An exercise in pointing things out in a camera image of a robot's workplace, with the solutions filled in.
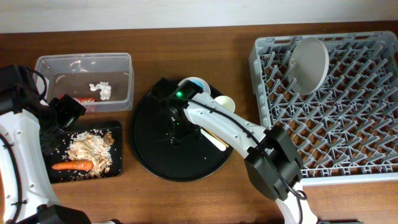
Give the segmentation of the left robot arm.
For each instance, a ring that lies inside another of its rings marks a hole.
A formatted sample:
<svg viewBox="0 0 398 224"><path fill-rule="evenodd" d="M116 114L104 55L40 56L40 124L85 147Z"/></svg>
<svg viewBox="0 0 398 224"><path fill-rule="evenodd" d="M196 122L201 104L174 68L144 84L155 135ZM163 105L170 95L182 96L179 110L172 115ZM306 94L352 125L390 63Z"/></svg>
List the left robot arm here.
<svg viewBox="0 0 398 224"><path fill-rule="evenodd" d="M60 204L44 156L65 139L64 130L85 107L64 95L46 102L34 82L35 70L1 69L1 178L5 223L89 223L87 215Z"/></svg>

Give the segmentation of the white tissue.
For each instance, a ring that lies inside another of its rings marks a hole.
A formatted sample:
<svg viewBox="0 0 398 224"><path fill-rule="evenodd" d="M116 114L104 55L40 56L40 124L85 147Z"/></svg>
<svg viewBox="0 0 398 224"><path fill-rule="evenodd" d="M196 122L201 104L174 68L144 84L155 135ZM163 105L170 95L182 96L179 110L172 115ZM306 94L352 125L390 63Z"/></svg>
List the white tissue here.
<svg viewBox="0 0 398 224"><path fill-rule="evenodd" d="M100 100L109 100L111 97L111 86L108 82L99 82L98 84L94 85L92 83L89 84L91 91L99 90Z"/></svg>

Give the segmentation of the grey plate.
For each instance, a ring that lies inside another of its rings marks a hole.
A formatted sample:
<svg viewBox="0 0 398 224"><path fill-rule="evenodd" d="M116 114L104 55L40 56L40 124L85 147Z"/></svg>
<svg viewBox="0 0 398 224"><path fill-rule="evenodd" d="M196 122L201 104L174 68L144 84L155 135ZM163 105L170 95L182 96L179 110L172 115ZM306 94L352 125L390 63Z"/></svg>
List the grey plate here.
<svg viewBox="0 0 398 224"><path fill-rule="evenodd" d="M315 37L301 40L289 60L287 78L293 91L300 95L313 93L324 82L329 69L325 44Z"/></svg>

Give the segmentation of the orange carrot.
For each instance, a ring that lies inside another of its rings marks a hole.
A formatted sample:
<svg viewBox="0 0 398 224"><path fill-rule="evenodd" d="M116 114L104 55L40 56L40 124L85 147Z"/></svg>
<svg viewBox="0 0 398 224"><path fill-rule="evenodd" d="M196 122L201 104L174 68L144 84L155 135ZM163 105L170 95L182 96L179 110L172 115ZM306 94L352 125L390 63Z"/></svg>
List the orange carrot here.
<svg viewBox="0 0 398 224"><path fill-rule="evenodd" d="M60 162L52 166L54 170L92 170L93 168L93 162L89 160Z"/></svg>

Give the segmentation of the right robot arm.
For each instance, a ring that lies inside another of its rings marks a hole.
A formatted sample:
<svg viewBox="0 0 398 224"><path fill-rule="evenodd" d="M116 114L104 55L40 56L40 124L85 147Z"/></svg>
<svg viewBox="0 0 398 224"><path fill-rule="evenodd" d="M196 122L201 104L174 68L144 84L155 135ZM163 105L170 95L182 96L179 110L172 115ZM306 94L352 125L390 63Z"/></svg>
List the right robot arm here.
<svg viewBox="0 0 398 224"><path fill-rule="evenodd" d="M152 94L170 121L169 141L179 144L190 134L208 130L243 157L250 183L277 203L285 223L319 222L303 191L303 160L284 128L246 121L190 80L178 85L161 78Z"/></svg>

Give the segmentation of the pile of peanut shells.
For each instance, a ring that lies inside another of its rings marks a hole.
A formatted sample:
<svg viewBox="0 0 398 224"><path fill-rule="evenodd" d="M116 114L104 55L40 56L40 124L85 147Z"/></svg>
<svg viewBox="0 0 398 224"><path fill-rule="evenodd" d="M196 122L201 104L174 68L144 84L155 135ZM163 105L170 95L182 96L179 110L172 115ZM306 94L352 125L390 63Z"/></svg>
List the pile of peanut shells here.
<svg viewBox="0 0 398 224"><path fill-rule="evenodd" d="M67 147L68 158L71 161L87 160L93 163L93 168L87 174L79 174L82 179L102 178L102 174L108 173L113 163L109 150L111 142L105 141L99 134L84 132L77 134Z"/></svg>

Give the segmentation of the pile of white rice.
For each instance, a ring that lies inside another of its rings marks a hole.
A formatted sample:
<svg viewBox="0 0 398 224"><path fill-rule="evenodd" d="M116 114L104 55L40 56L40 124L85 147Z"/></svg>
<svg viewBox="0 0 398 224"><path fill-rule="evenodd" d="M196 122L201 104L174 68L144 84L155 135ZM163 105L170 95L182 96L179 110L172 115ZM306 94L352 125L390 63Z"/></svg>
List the pile of white rice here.
<svg viewBox="0 0 398 224"><path fill-rule="evenodd" d="M70 160L102 160L112 162L109 150L111 146L104 143L101 132L89 131L69 134L70 143L67 145L67 155Z"/></svg>

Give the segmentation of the brown walnut piece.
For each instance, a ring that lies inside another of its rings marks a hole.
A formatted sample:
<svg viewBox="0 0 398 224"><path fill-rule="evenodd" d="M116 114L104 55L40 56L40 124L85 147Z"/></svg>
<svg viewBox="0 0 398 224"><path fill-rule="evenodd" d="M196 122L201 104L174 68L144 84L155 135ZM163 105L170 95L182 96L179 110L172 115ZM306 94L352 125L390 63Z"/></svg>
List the brown walnut piece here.
<svg viewBox="0 0 398 224"><path fill-rule="evenodd" d="M113 136L110 132L104 134L103 141L108 146L111 146L115 143L115 140L113 139Z"/></svg>

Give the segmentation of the red snack wrapper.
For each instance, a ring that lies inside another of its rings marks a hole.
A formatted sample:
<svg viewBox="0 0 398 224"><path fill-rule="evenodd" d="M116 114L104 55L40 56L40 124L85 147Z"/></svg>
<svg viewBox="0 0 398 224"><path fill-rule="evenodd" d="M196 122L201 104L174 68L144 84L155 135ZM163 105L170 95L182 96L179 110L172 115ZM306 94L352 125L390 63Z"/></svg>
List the red snack wrapper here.
<svg viewBox="0 0 398 224"><path fill-rule="evenodd" d="M96 98L93 97L72 97L70 95L61 95L60 99L66 103L95 103Z"/></svg>

